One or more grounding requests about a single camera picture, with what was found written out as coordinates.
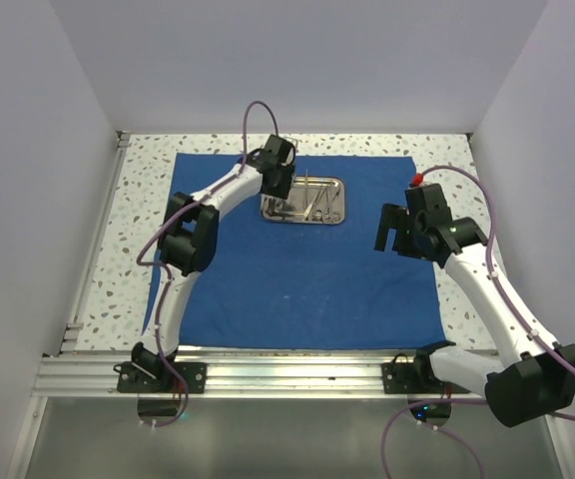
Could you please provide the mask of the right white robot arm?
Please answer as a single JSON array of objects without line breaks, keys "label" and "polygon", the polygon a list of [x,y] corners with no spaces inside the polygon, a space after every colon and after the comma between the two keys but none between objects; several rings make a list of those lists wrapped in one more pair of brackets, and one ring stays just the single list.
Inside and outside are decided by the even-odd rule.
[{"label": "right white robot arm", "polygon": [[575,345],[561,344],[485,256],[488,238],[476,220],[454,218],[438,184],[412,187],[405,198],[403,206],[382,206],[375,249],[384,250],[391,240],[398,254],[436,263],[464,292],[498,356],[480,356],[449,340],[428,344],[412,362],[385,366],[398,389],[437,392],[453,384],[483,397],[507,427],[570,406]]}]

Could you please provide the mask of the steel surgical scissors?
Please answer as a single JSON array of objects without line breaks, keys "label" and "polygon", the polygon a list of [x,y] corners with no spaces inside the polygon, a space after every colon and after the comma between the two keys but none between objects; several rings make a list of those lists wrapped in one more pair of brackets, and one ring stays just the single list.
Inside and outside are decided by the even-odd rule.
[{"label": "steel surgical scissors", "polygon": [[324,196],[325,204],[321,210],[322,219],[321,222],[324,225],[332,225],[337,222],[337,217],[339,213],[334,209],[334,201],[340,193],[340,187],[335,187],[333,190],[328,188],[327,194]]}]

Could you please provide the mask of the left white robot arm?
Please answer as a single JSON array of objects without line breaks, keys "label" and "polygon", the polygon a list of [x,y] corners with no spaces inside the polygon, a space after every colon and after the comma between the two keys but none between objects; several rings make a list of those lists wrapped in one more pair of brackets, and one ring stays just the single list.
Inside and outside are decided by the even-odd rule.
[{"label": "left white robot arm", "polygon": [[141,380],[153,391],[165,391],[175,382],[171,361],[183,316],[195,283],[216,255],[220,221],[253,196],[286,199],[295,158],[294,143],[271,135],[263,147],[244,154],[211,185],[169,199],[164,223],[137,256],[137,264],[160,271],[148,324],[131,353]]}]

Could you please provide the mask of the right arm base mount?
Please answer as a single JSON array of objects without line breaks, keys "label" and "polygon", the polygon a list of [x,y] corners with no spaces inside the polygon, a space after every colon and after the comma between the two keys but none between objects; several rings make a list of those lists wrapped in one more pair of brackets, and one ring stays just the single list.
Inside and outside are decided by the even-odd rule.
[{"label": "right arm base mount", "polygon": [[415,349],[413,353],[398,352],[381,364],[381,382],[385,394],[440,394],[450,396],[453,385],[436,378],[429,356],[438,349],[453,346],[443,340]]}]

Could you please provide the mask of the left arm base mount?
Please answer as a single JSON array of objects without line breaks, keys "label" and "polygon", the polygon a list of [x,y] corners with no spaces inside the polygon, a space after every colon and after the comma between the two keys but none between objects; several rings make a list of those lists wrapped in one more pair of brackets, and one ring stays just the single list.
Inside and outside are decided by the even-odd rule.
[{"label": "left arm base mount", "polygon": [[[208,366],[203,362],[173,362],[178,375],[185,381],[184,391],[189,394],[203,394],[208,378]],[[182,384],[166,367],[158,375],[152,375],[139,369],[130,361],[113,366],[113,371],[119,375],[117,391],[134,394],[159,394],[180,392]]]}]

